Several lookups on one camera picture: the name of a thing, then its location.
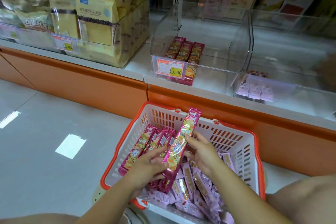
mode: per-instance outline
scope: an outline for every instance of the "left hand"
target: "left hand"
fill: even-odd
[[[159,155],[166,150],[167,147],[163,146],[142,155],[122,178],[134,191],[132,198],[137,197],[149,182],[164,179],[161,173],[168,167],[168,163],[162,163],[163,158]]]

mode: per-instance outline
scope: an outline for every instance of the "tiled floor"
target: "tiled floor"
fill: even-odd
[[[13,111],[21,114],[0,129],[0,219],[85,213],[130,120],[0,80],[0,121]],[[68,136],[86,140],[73,159],[55,152]],[[264,168],[268,193],[304,177]],[[172,223],[145,214],[151,223]]]

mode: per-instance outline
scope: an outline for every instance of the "price tag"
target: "price tag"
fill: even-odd
[[[52,35],[52,36],[55,40],[57,49],[64,50],[67,52],[75,52],[75,53],[77,52],[77,43],[75,39],[59,35]]]
[[[158,59],[156,73],[176,78],[182,78],[183,66],[184,63],[181,62]]]
[[[20,33],[18,27],[0,24],[0,28],[2,36],[11,39],[20,39]]]

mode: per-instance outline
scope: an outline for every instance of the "shopping basket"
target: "shopping basket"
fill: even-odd
[[[168,127],[179,130],[186,114],[179,109],[150,102],[144,103],[136,118],[126,128],[115,149],[114,156],[100,180],[102,188],[108,190],[121,179],[118,169],[148,124],[158,128]],[[254,133],[219,120],[203,117],[200,117],[195,131],[209,139],[218,152],[229,152],[237,175],[265,199],[263,166],[259,157],[258,137]],[[180,224],[208,223],[183,213],[173,206],[155,201],[147,195],[139,196],[137,202],[140,202],[144,208]]]

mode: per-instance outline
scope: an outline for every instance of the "hand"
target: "hand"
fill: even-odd
[[[196,131],[193,132],[193,135],[196,139],[188,135],[185,136],[185,139],[188,144],[196,149],[196,152],[195,149],[187,147],[184,156],[195,161],[202,173],[211,179],[213,172],[216,172],[217,167],[219,167],[223,161],[218,156],[215,147],[213,147],[210,141]]]
[[[168,163],[162,163],[163,158],[160,158],[159,155],[166,150],[167,147],[163,146],[142,155],[122,178],[135,192],[132,194],[132,198],[137,197],[149,182],[164,178],[161,172],[168,167]]]

